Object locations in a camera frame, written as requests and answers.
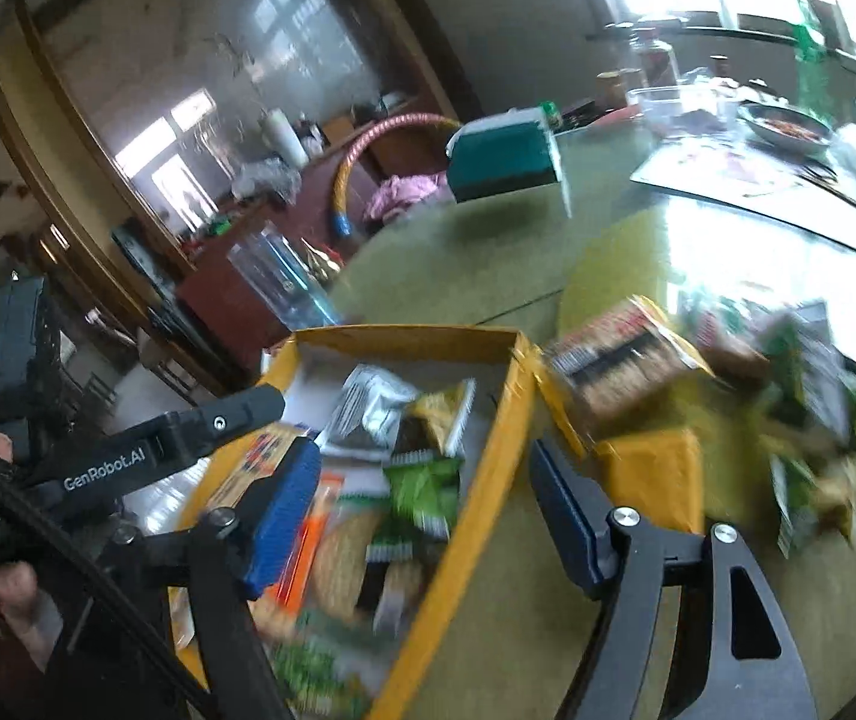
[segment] pink cloth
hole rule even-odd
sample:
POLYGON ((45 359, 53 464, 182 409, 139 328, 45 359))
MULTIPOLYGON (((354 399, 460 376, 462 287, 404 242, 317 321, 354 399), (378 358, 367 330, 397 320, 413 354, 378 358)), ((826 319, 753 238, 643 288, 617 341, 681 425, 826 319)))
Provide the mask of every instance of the pink cloth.
POLYGON ((435 194, 439 189, 447 189, 448 178, 444 172, 435 175, 393 175, 372 195, 364 219, 382 220, 385 223, 404 214, 412 205, 435 194))

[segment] screw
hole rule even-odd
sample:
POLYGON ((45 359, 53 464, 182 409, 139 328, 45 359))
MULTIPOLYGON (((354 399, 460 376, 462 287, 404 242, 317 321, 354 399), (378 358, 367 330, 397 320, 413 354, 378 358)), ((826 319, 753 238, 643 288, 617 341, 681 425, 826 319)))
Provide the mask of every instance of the screw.
POLYGON ((731 525, 726 525, 725 523, 715 525, 715 527, 711 529, 711 533, 714 533, 715 538, 723 544, 734 544, 735 540, 738 538, 737 530, 732 528, 731 525))
POLYGON ((220 506, 208 514, 208 521, 216 528, 228 528, 235 521, 235 510, 230 506, 220 506))
POLYGON ((612 512, 612 519, 623 528, 633 528, 641 522, 641 515, 630 506, 619 506, 612 512))
POLYGON ((141 531, 139 531, 130 522, 122 522, 122 524, 115 529, 114 533, 112 533, 111 541, 122 545, 130 544, 135 538, 138 538, 139 533, 141 533, 141 531))

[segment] black cable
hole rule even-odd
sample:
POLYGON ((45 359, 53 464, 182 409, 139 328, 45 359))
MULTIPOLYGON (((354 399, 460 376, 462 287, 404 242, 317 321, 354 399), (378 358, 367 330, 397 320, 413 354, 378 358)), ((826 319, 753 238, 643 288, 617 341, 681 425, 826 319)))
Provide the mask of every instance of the black cable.
POLYGON ((85 589, 99 601, 129 635, 145 651, 148 659, 180 690, 195 709, 208 720, 218 720, 215 700, 175 654, 158 633, 143 620, 138 608, 118 589, 103 571, 74 545, 71 538, 55 522, 37 509, 25 495, 0 478, 0 517, 9 525, 35 536, 52 548, 81 576, 85 589))

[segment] open cardboard box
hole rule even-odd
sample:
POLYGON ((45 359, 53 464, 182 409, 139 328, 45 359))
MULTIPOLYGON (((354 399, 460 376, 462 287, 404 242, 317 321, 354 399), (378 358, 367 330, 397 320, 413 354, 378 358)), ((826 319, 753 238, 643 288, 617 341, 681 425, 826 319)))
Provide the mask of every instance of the open cardboard box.
MULTIPOLYGON (((465 465, 459 520, 425 592, 396 661, 367 718, 397 720, 438 649, 505 502, 526 448, 537 349, 521 333, 481 327, 359 325, 295 333, 278 351, 259 384, 285 394, 286 422, 324 428, 343 381, 359 362, 381 365, 424 391, 473 377, 474 406, 463 436, 465 465)), ((182 512, 188 528, 208 498, 239 464, 255 440, 250 434, 226 445, 212 458, 182 512)), ((325 459, 338 467, 338 459, 325 459)), ((194 644, 179 656, 204 683, 194 644)))

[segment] round table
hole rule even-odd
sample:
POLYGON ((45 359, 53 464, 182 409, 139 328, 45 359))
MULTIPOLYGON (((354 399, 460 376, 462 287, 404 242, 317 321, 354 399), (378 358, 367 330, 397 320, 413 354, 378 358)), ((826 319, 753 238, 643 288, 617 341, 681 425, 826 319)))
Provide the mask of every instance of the round table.
MULTIPOLYGON (((568 133, 559 148, 571 218, 539 189, 426 210, 359 252, 333 290, 338 308, 366 322, 510 325, 546 343, 631 293, 671 310, 685 286, 750 281, 786 302, 825 298, 835 343, 856 360, 856 253, 631 184, 652 148, 633 122, 568 133)), ((703 428, 707 512, 755 534, 820 716, 832 716, 856 693, 856 550, 826 535, 785 560, 765 527, 777 523, 767 461, 740 451, 737 409, 684 402, 703 428)), ((521 469, 408 717, 553 717, 597 610, 564 576, 521 469)), ((667 590, 636 717, 657 716, 673 613, 667 590)))

